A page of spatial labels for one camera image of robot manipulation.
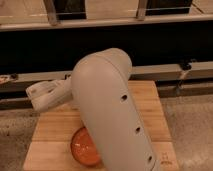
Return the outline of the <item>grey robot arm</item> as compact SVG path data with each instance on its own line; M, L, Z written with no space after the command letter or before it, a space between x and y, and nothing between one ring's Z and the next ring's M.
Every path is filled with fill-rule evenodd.
M132 62L119 48L91 53L65 80L26 89L33 108L74 102L108 171L163 171L128 86Z

